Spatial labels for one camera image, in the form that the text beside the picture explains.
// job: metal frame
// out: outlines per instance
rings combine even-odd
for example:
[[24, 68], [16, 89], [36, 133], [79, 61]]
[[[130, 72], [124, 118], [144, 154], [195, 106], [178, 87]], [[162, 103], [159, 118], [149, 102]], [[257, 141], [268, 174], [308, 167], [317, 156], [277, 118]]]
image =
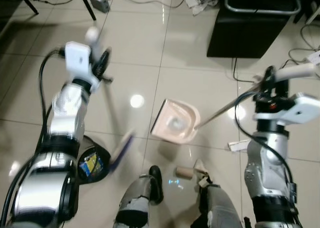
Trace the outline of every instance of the metal frame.
[[224, 0], [225, 7], [232, 11], [232, 12], [238, 12], [238, 13], [258, 13], [258, 14], [269, 14], [269, 15], [295, 15], [301, 11], [301, 2], [300, 0], [296, 1], [296, 9], [292, 11], [284, 11], [284, 10], [271, 10], [271, 9], [241, 9], [241, 8], [235, 8], [229, 5], [228, 0]]
[[91, 16], [92, 20], [96, 21], [97, 18], [96, 18], [96, 16], [95, 16], [94, 11], [91, 9], [91, 6], [90, 6], [88, 0], [83, 0], [83, 3], [85, 4], [86, 9], [87, 9], [88, 12], [90, 13], [90, 16]]

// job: power cord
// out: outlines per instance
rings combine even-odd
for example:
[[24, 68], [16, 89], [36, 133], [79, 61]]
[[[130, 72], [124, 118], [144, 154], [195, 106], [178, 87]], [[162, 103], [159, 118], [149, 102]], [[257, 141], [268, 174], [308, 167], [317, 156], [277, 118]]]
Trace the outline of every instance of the power cord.
[[165, 7], [168, 7], [168, 8], [171, 8], [171, 9], [176, 9], [176, 8], [180, 7], [185, 0], [181, 0], [181, 2], [179, 4], [177, 4], [177, 5], [165, 4], [165, 3], [163, 3], [163, 2], [161, 2], [159, 0], [149, 0], [149, 1], [128, 0], [128, 1], [130, 1], [132, 3], [135, 3], [135, 4], [159, 3], [159, 4], [161, 4], [161, 5], [165, 6]]
[[236, 58], [235, 58], [235, 61], [234, 61], [233, 72], [232, 72], [233, 79], [236, 80], [237, 82], [255, 83], [255, 82], [252, 81], [252, 80], [243, 80], [243, 79], [238, 79], [238, 78], [236, 78], [237, 60], [238, 60], [238, 58], [236, 57]]
[[[300, 29], [300, 36], [302, 38], [302, 40], [305, 42], [305, 44], [309, 47], [309, 48], [293, 48], [291, 50], [288, 51], [288, 56], [290, 57], [290, 59], [286, 60], [287, 61], [292, 61], [294, 62], [296, 65], [299, 65], [301, 63], [304, 63], [306, 62], [306, 59], [302, 59], [302, 60], [298, 60], [296, 58], [293, 57], [293, 55], [291, 54], [293, 51], [308, 51], [308, 52], [318, 52], [320, 51], [320, 45], [318, 47], [314, 47], [312, 44], [310, 44], [305, 35], [304, 35], [304, 30], [305, 28], [307, 27], [316, 27], [316, 28], [320, 28], [320, 25], [318, 24], [305, 24], [301, 29]], [[320, 75], [315, 73], [316, 77], [318, 79], [320, 79]]]
[[49, 5], [52, 5], [52, 6], [65, 5], [65, 4], [68, 4], [68, 3], [72, 2], [72, 1], [73, 0], [67, 0], [67, 1], [59, 2], [59, 3], [52, 3], [52, 2], [47, 1], [47, 0], [38, 0], [38, 2], [46, 3], [46, 4], [49, 4]]
[[[39, 2], [42, 2], [42, 3], [46, 3], [46, 4], [50, 4], [50, 5], [53, 5], [53, 6], [58, 6], [58, 5], [64, 5], [64, 4], [67, 4], [67, 3], [70, 3], [72, 2], [73, 0], [68, 0], [66, 2], [61, 2], [61, 3], [52, 3], [50, 1], [47, 1], [47, 0], [38, 0]], [[169, 4], [165, 4], [159, 0], [149, 0], [149, 1], [136, 1], [136, 0], [128, 0], [132, 3], [135, 3], [135, 4], [139, 4], [139, 5], [142, 5], [142, 4], [149, 4], [149, 3], [159, 3], [165, 7], [168, 7], [168, 8], [171, 8], [171, 9], [176, 9], [178, 7], [180, 7], [185, 0], [181, 0], [181, 2], [177, 5], [169, 5]]]

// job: black cable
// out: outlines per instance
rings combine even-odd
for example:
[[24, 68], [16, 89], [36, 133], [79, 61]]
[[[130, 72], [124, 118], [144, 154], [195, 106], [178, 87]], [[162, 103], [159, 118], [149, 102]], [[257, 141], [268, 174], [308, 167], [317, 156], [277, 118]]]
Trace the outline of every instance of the black cable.
[[298, 65], [299, 63], [304, 63], [305, 62], [305, 59], [302, 59], [302, 60], [298, 60], [298, 59], [295, 59], [293, 56], [292, 56], [292, 52], [293, 51], [307, 51], [307, 52], [317, 52], [317, 51], [320, 51], [320, 45], [318, 47], [314, 47], [313, 45], [311, 45], [305, 35], [304, 35], [304, 29], [307, 28], [307, 27], [317, 27], [317, 28], [320, 28], [320, 25], [317, 25], [317, 24], [305, 24], [301, 29], [300, 29], [300, 36], [301, 38], [303, 39], [303, 41], [305, 42], [305, 44], [309, 47], [309, 48], [292, 48], [288, 51], [288, 56], [290, 57], [291, 60], [294, 61], [294, 63], [296, 65]]
[[52, 6], [65, 5], [65, 4], [68, 4], [68, 3], [72, 2], [72, 1], [73, 0], [67, 0], [67, 1], [64, 1], [64, 2], [60, 2], [60, 3], [52, 3], [52, 2], [47, 1], [47, 0], [38, 0], [38, 2], [46, 3], [46, 4], [49, 4], [49, 5], [52, 5]]
[[238, 58], [235, 58], [235, 62], [234, 62], [234, 66], [233, 66], [233, 79], [236, 80], [237, 82], [255, 83], [255, 82], [252, 81], [252, 80], [243, 80], [243, 79], [238, 79], [238, 78], [236, 78], [237, 60], [238, 60]]
[[257, 92], [257, 91], [248, 91], [248, 92], [245, 92], [243, 94], [241, 94], [234, 102], [234, 119], [235, 119], [235, 123], [236, 125], [238, 126], [238, 128], [240, 129], [240, 131], [242, 131], [247, 137], [249, 137], [250, 139], [252, 139], [253, 141], [255, 141], [256, 143], [258, 143], [259, 145], [263, 146], [264, 148], [266, 148], [268, 151], [272, 152], [278, 159], [279, 161], [284, 165], [285, 169], [287, 170], [287, 173], [288, 173], [288, 176], [289, 176], [289, 182], [290, 183], [294, 183], [293, 181], [293, 176], [292, 176], [292, 173], [291, 173], [291, 170], [286, 162], [286, 160], [276, 151], [274, 150], [273, 148], [271, 148], [270, 146], [268, 146], [266, 143], [264, 143], [260, 138], [252, 135], [252, 134], [249, 134], [247, 131], [245, 131], [241, 125], [240, 125], [240, 122], [239, 122], [239, 119], [238, 119], [238, 116], [237, 116], [237, 106], [239, 105], [239, 103], [247, 98], [247, 97], [250, 97], [250, 96], [253, 96], [253, 95], [261, 95], [263, 94], [262, 92]]
[[18, 183], [19, 178], [21, 177], [21, 175], [23, 174], [23, 172], [26, 171], [26, 169], [28, 168], [28, 166], [34, 161], [34, 159], [36, 158], [36, 154], [34, 154], [31, 158], [29, 158], [26, 163], [24, 163], [24, 165], [20, 168], [20, 170], [18, 171], [18, 173], [15, 175], [13, 181], [10, 184], [10, 187], [8, 189], [8, 192], [6, 194], [5, 197], [5, 201], [3, 204], [3, 208], [2, 208], [2, 214], [1, 214], [1, 221], [0, 221], [0, 227], [5, 227], [6, 226], [6, 222], [7, 222], [7, 216], [8, 216], [8, 212], [9, 212], [9, 207], [10, 207], [10, 202], [11, 202], [11, 198], [12, 195], [15, 191], [15, 187], [16, 184]]
[[49, 60], [50, 57], [52, 57], [55, 54], [59, 54], [58, 49], [54, 49], [50, 51], [45, 58], [43, 59], [40, 70], [39, 70], [39, 76], [38, 76], [38, 82], [39, 82], [39, 92], [40, 92], [40, 102], [41, 102], [41, 108], [42, 108], [42, 129], [41, 132], [43, 132], [44, 135], [47, 134], [47, 108], [46, 108], [46, 101], [45, 101], [45, 94], [44, 94], [44, 87], [43, 87], [43, 73], [44, 73], [44, 68]]
[[[258, 12], [258, 9], [256, 9], [251, 15], [250, 17], [247, 19], [247, 21], [245, 23], [243, 23], [243, 25], [241, 26], [240, 29], [238, 29], [238, 36], [237, 36], [237, 40], [235, 42], [235, 48], [238, 49], [238, 45], [239, 45], [239, 40], [240, 40], [240, 37], [242, 35], [242, 32], [244, 31], [244, 29], [246, 28], [246, 26], [248, 25], [249, 21], [251, 21], [252, 17], [254, 16], [254, 14], [256, 14]], [[238, 57], [235, 57], [235, 61], [234, 61], [234, 66], [233, 66], [233, 79], [237, 82], [246, 82], [246, 83], [255, 83], [254, 81], [252, 80], [242, 80], [242, 79], [238, 79], [236, 78], [236, 68], [237, 68], [237, 61], [238, 61]]]
[[288, 62], [293, 62], [295, 65], [298, 65], [298, 63], [295, 62], [293, 59], [287, 59], [287, 60], [284, 62], [284, 64], [279, 68], [279, 70], [285, 68], [285, 67], [288, 65]]
[[159, 0], [149, 0], [149, 1], [128, 0], [128, 1], [133, 2], [135, 4], [159, 3], [159, 4], [161, 4], [161, 5], [165, 6], [165, 7], [168, 7], [168, 8], [171, 8], [171, 9], [176, 9], [176, 8], [180, 7], [185, 0], [181, 0], [181, 2], [179, 4], [177, 4], [177, 5], [165, 4], [165, 3], [163, 3], [163, 2], [161, 2]]

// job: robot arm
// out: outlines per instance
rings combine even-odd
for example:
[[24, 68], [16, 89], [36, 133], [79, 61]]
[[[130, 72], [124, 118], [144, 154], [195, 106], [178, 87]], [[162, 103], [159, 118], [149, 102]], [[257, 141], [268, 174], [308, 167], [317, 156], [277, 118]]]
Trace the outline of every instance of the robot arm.
[[76, 160], [85, 132], [84, 119], [90, 95], [99, 87], [109, 55], [106, 50], [97, 60], [91, 47], [76, 42], [66, 44], [70, 82], [52, 101], [48, 138], [41, 144], [15, 195], [11, 226], [57, 228], [76, 214]]
[[[316, 98], [303, 93], [288, 98], [286, 79], [314, 72], [311, 64], [302, 67], [277, 71], [273, 74], [274, 84], [270, 83], [273, 71], [269, 74], [267, 71], [264, 77], [266, 83], [260, 84], [263, 95], [255, 95], [253, 99], [256, 103], [253, 118], [257, 120], [257, 132], [253, 136], [275, 150], [284, 160], [287, 159], [289, 137], [285, 126], [306, 123], [320, 114], [320, 102]], [[257, 222], [255, 228], [302, 227], [295, 208], [297, 187], [288, 179], [284, 163], [255, 140], [249, 143], [247, 155], [244, 180], [253, 203]]]

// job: tile grout line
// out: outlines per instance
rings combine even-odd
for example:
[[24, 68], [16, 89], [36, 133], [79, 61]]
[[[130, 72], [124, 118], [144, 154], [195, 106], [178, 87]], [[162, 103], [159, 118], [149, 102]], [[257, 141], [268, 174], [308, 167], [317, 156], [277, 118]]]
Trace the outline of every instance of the tile grout line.
[[156, 95], [157, 95], [157, 89], [158, 89], [158, 83], [159, 83], [159, 77], [160, 77], [160, 71], [161, 71], [162, 58], [164, 56], [166, 37], [167, 37], [167, 31], [168, 31], [168, 26], [169, 26], [170, 12], [171, 12], [171, 8], [169, 9], [169, 13], [168, 13], [166, 29], [165, 29], [165, 34], [164, 34], [164, 40], [163, 40], [163, 46], [162, 46], [162, 54], [161, 54], [160, 64], [158, 66], [159, 67], [158, 78], [156, 80], [154, 98], [153, 98], [153, 104], [152, 104], [152, 110], [151, 110], [151, 117], [150, 117], [150, 122], [149, 122], [149, 125], [148, 125], [148, 135], [147, 135], [147, 142], [145, 144], [145, 149], [144, 149], [144, 155], [143, 155], [143, 161], [142, 161], [142, 170], [144, 168], [145, 158], [146, 158], [146, 153], [147, 153], [147, 145], [148, 145], [148, 140], [149, 140], [149, 129], [150, 129], [151, 121], [152, 121], [152, 114], [154, 112], [154, 107], [155, 107], [155, 101], [156, 101]]
[[[233, 74], [233, 69], [236, 69], [236, 76], [238, 78], [238, 67], [235, 66], [235, 58], [232, 57], [232, 63], [231, 63], [231, 75]], [[239, 97], [239, 81], [236, 80], [236, 97]], [[238, 130], [238, 141], [240, 141], [240, 129], [239, 127], [237, 127], [237, 130]], [[241, 173], [241, 152], [239, 152], [239, 165], [240, 165], [240, 168], [239, 168], [239, 175], [240, 175], [240, 203], [241, 203], [241, 217], [240, 217], [240, 220], [241, 222], [243, 221], [243, 217], [244, 217], [244, 211], [243, 211], [243, 197], [242, 197], [242, 173]]]
[[104, 29], [104, 27], [105, 27], [105, 24], [106, 24], [108, 15], [109, 15], [109, 13], [111, 12], [111, 5], [112, 5], [113, 2], [114, 2], [114, 0], [111, 0], [111, 3], [109, 4], [109, 11], [106, 13], [106, 16], [105, 16], [103, 25], [102, 25], [102, 27], [101, 27], [100, 35], [101, 35], [101, 33], [102, 33], [102, 31], [103, 31], [103, 29]]
[[48, 18], [49, 18], [49, 16], [51, 15], [51, 13], [52, 13], [53, 10], [54, 10], [54, 6], [51, 8], [51, 11], [49, 12], [49, 14], [48, 14], [48, 16], [46, 17], [45, 21], [44, 21], [43, 24], [41, 25], [41, 28], [40, 28], [39, 32], [37, 33], [36, 37], [34, 38], [34, 40], [33, 40], [33, 42], [32, 42], [32, 45], [30, 46], [29, 51], [24, 55], [25, 57], [24, 57], [21, 65], [20, 65], [19, 69], [16, 71], [15, 76], [13, 77], [11, 84], [10, 84], [9, 87], [7, 88], [6, 92], [5, 92], [4, 95], [3, 95], [2, 100], [0, 101], [0, 106], [2, 105], [2, 103], [3, 103], [3, 101], [5, 100], [6, 96], [8, 95], [8, 92], [9, 92], [9, 90], [11, 89], [12, 85], [15, 83], [15, 80], [16, 80], [16, 78], [17, 78], [17, 76], [18, 76], [18, 74], [19, 74], [19, 72], [20, 72], [20, 70], [21, 70], [21, 67], [23, 66], [23, 64], [25, 63], [27, 57], [29, 56], [29, 53], [30, 53], [32, 47], [34, 46], [37, 38], [38, 38], [39, 35], [40, 35], [40, 32], [42, 31], [43, 27], [45, 26], [45, 24], [46, 24], [46, 22], [47, 22], [47, 20], [48, 20]]
[[[0, 122], [20, 123], [20, 124], [32, 125], [32, 126], [38, 126], [38, 127], [42, 126], [41, 124], [38, 124], [38, 123], [31, 123], [31, 122], [17, 121], [17, 120], [10, 120], [10, 119], [2, 119], [2, 118], [0, 118]], [[101, 134], [101, 135], [111, 135], [111, 136], [123, 137], [123, 134], [102, 132], [102, 131], [96, 131], [96, 130], [87, 130], [86, 129], [85, 132], [90, 132], [90, 133], [94, 133], [94, 134]], [[148, 137], [141, 137], [141, 136], [134, 136], [134, 137], [138, 138], [138, 139], [142, 139], [142, 140], [161, 141], [159, 139], [153, 139], [153, 138], [148, 138]], [[233, 152], [233, 151], [230, 151], [230, 150], [225, 149], [225, 148], [217, 148], [217, 147], [204, 146], [204, 145], [199, 145], [199, 144], [190, 144], [190, 143], [188, 143], [187, 145], [194, 146], [194, 147], [199, 147], [199, 148], [203, 148], [203, 149], [215, 149], [215, 150], [219, 150], [219, 151]], [[307, 160], [307, 159], [290, 158], [290, 157], [288, 159], [289, 160], [293, 160], [293, 161], [311, 162], [311, 163], [319, 163], [320, 164], [320, 160], [316, 161], [316, 160]]]
[[[11, 56], [26, 56], [26, 54], [19, 54], [19, 53], [0, 53], [0, 55], [11, 55]], [[45, 55], [41, 54], [28, 54], [29, 57], [46, 57]], [[144, 66], [144, 67], [154, 67], [158, 68], [159, 65], [154, 64], [139, 64], [139, 63], [126, 63], [126, 62], [117, 62], [111, 61], [110, 64], [120, 64], [120, 65], [128, 65], [128, 66]], [[208, 69], [208, 68], [184, 68], [184, 67], [175, 67], [175, 66], [162, 66], [165, 69], [179, 69], [179, 70], [187, 70], [187, 71], [202, 71], [202, 72], [220, 72], [225, 73], [225, 70], [218, 70], [218, 69]]]

